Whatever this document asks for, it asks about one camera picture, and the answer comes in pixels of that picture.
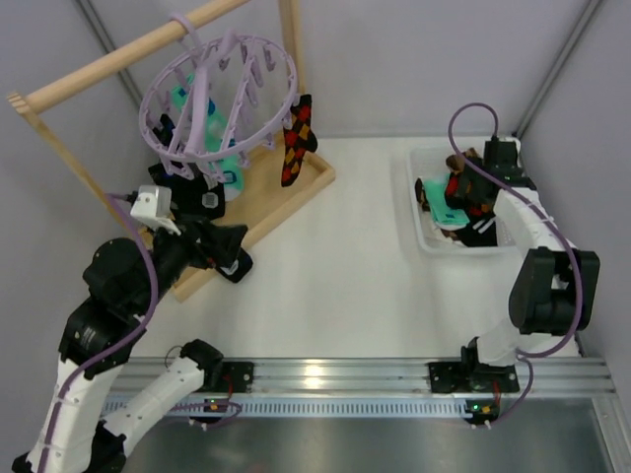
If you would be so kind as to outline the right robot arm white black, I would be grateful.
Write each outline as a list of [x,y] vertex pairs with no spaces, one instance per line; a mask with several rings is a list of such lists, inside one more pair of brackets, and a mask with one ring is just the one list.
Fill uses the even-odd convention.
[[518,391],[514,363],[560,352],[591,320],[600,268],[598,256],[580,250],[558,230],[518,162],[513,141],[491,137],[482,158],[469,158],[461,190],[489,204],[523,262],[508,299],[508,316],[461,350],[471,387],[499,383]]

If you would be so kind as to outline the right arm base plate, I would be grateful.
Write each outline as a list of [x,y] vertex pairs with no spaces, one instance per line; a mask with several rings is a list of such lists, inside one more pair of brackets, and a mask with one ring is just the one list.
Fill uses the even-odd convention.
[[518,393],[520,385],[514,366],[466,366],[463,362],[434,362],[428,365],[432,393]]

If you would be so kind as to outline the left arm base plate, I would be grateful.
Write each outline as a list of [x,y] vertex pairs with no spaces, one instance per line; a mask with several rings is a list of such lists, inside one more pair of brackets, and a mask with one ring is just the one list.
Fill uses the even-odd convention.
[[215,391],[225,394],[249,393],[254,379],[254,363],[225,362],[222,365]]

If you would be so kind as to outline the brown striped sock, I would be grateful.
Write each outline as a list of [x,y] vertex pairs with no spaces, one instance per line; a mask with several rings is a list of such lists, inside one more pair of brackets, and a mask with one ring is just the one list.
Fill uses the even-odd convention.
[[462,173],[466,167],[466,160],[472,161],[476,165],[482,165],[482,158],[474,148],[468,148],[462,152],[462,157],[452,154],[446,158],[446,166],[450,174]]

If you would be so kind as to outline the red orange argyle sock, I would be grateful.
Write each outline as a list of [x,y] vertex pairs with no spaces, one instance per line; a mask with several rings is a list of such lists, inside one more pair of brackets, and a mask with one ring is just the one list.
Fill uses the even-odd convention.
[[462,172],[451,172],[448,177],[444,197],[447,205],[455,210],[464,211],[469,218],[488,217],[493,214],[492,206],[474,202],[469,194],[471,184],[461,181]]
[[312,129],[313,96],[300,95],[298,102],[290,107],[291,123],[283,126],[284,161],[281,186],[290,187],[302,170],[307,153],[315,153],[318,141]]

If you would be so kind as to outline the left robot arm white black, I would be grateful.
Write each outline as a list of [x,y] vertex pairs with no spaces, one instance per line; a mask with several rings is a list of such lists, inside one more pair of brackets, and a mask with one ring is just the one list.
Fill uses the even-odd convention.
[[161,228],[153,247],[118,237],[84,271],[89,296],[69,316],[59,345],[53,398],[36,444],[14,472],[119,472],[139,441],[190,393],[214,388],[223,355],[195,339],[131,401],[104,415],[113,382],[146,332],[158,302],[189,267],[212,269],[232,283],[251,269],[245,225],[190,221]]

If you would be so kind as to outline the purple round clip hanger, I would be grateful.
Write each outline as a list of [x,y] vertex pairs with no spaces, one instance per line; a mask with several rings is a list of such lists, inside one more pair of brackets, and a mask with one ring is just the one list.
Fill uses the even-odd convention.
[[[238,155],[239,167],[249,164],[248,154],[258,145],[271,145],[275,134],[289,121],[297,101],[297,68],[292,56],[278,43],[257,35],[226,31],[203,41],[185,16],[173,21],[184,26],[191,44],[150,83],[139,106],[142,138],[155,152],[168,174],[193,179],[197,165]],[[177,145],[183,129],[171,99],[175,86],[186,86],[193,75],[184,112],[193,104],[190,137],[182,151]],[[218,152],[203,153],[206,104],[212,96],[228,120]]]

